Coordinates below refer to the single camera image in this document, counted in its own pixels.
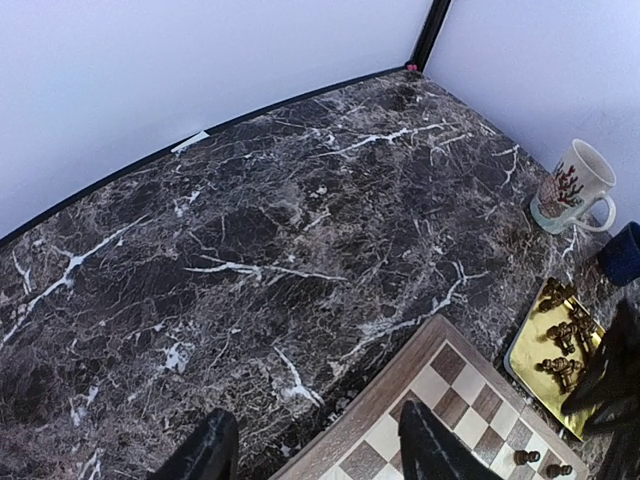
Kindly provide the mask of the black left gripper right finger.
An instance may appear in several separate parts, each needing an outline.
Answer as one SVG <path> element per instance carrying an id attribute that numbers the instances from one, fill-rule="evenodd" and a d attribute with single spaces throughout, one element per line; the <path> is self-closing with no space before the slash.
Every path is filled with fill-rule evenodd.
<path id="1" fill-rule="evenodd" d="M 405 479 L 500 480 L 422 401 L 403 403 L 398 435 Z"/>

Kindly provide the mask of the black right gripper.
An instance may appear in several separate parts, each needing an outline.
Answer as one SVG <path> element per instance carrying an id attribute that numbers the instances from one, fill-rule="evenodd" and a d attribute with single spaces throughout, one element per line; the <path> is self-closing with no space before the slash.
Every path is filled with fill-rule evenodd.
<path id="1" fill-rule="evenodd" d="M 589 410 L 587 437 L 610 434 L 599 479 L 639 477 L 639 311 L 627 299 L 616 306 L 610 328 L 575 389 L 564 414 Z"/>

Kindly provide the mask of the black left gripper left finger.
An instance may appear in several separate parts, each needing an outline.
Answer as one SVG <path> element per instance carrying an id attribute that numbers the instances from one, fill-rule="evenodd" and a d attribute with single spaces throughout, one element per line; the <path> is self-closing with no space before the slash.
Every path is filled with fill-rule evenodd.
<path id="1" fill-rule="evenodd" d="M 236 479 L 238 457 L 239 429 L 236 418 L 227 410 L 215 408 L 148 478 Z"/>

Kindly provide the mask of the wooden chess board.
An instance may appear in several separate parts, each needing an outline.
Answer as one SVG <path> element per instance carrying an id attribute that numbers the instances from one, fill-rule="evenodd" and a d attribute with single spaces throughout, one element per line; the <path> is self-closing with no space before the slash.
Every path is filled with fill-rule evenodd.
<path id="1" fill-rule="evenodd" d="M 484 466 L 502 479 L 545 479 L 549 464 L 588 466 L 442 315 L 432 317 L 349 404 L 338 420 L 277 473 L 277 479 L 402 479 L 403 403 L 422 401 Z M 514 463 L 517 450 L 541 460 Z"/>

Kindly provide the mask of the dark chess pawn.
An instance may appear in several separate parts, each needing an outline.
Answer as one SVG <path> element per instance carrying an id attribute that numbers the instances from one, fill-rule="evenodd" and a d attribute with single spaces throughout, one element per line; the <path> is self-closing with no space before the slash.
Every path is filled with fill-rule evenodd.
<path id="1" fill-rule="evenodd" d="M 536 463 L 541 460 L 541 454 L 537 450 L 517 450 L 514 452 L 514 463 L 518 466 L 528 463 Z"/>
<path id="2" fill-rule="evenodd" d="M 555 479 L 560 476 L 568 476 L 573 472 L 571 465 L 549 464 L 546 466 L 545 475 L 549 479 Z"/>

